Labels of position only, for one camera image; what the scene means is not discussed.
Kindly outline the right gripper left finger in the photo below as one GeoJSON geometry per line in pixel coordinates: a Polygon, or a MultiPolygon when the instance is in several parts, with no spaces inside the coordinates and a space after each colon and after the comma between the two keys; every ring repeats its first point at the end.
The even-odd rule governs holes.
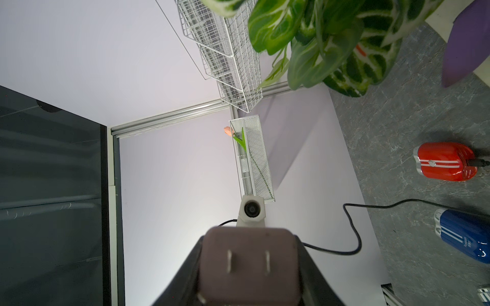
{"type": "Polygon", "coordinates": [[[170,284],[153,303],[154,306],[203,305],[198,298],[203,239],[204,237],[198,239],[170,284]]]}

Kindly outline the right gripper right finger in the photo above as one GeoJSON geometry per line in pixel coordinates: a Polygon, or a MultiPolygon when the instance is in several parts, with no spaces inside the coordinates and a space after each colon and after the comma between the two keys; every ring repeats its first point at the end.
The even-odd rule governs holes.
{"type": "Polygon", "coordinates": [[[298,305],[344,306],[345,304],[325,280],[299,237],[295,235],[295,239],[299,260],[299,287],[301,290],[301,298],[298,305]]]}

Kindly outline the pink charger cube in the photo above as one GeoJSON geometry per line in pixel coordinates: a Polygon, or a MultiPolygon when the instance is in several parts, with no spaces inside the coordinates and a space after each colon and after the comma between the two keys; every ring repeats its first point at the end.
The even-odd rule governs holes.
{"type": "Polygon", "coordinates": [[[203,239],[198,297],[205,305],[297,305],[296,238],[287,229],[214,227],[203,239]]]}

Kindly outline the black USB cable spare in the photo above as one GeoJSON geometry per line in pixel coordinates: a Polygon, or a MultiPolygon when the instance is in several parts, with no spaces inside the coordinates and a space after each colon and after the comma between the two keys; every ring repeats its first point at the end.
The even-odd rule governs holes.
{"type": "Polygon", "coordinates": [[[438,204],[438,203],[435,203],[435,202],[431,202],[431,201],[427,201],[427,200],[414,199],[414,198],[409,198],[409,199],[406,199],[406,200],[398,201],[398,202],[396,202],[394,204],[385,205],[385,206],[345,203],[345,204],[342,205],[342,208],[343,208],[343,211],[344,211],[345,215],[348,218],[350,227],[353,230],[353,233],[355,234],[356,239],[357,239],[357,247],[353,251],[335,251],[335,250],[331,250],[331,249],[326,249],[326,248],[314,246],[314,245],[308,244],[306,242],[303,242],[302,245],[304,247],[306,247],[306,248],[309,248],[309,249],[312,249],[312,250],[315,250],[315,251],[318,251],[318,252],[323,252],[323,253],[326,253],[326,254],[332,254],[332,255],[337,255],[337,256],[353,256],[353,255],[356,255],[356,254],[360,253],[361,250],[362,250],[362,238],[361,238],[361,236],[360,236],[360,234],[359,234],[359,232],[358,232],[355,224],[353,223],[352,216],[350,215],[347,207],[387,210],[387,209],[393,209],[395,207],[398,207],[398,206],[403,205],[403,204],[406,204],[406,203],[422,203],[422,204],[425,204],[425,205],[430,205],[430,206],[433,206],[433,207],[437,207],[439,209],[453,210],[453,211],[456,211],[456,212],[459,212],[459,213],[462,213],[462,214],[467,214],[467,215],[472,215],[472,216],[479,216],[479,214],[472,213],[472,212],[469,212],[467,210],[457,209],[457,208],[454,208],[454,207],[449,207],[449,206],[438,204]]]}

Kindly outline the blue electric shaver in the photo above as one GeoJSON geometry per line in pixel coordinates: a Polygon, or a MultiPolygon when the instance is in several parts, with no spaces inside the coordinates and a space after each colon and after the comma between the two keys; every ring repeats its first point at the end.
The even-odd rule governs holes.
{"type": "Polygon", "coordinates": [[[445,243],[481,263],[489,264],[489,221],[463,212],[438,209],[435,233],[445,243]]]}
{"type": "Polygon", "coordinates": [[[482,287],[477,289],[477,296],[483,306],[490,306],[490,287],[482,287]]]}

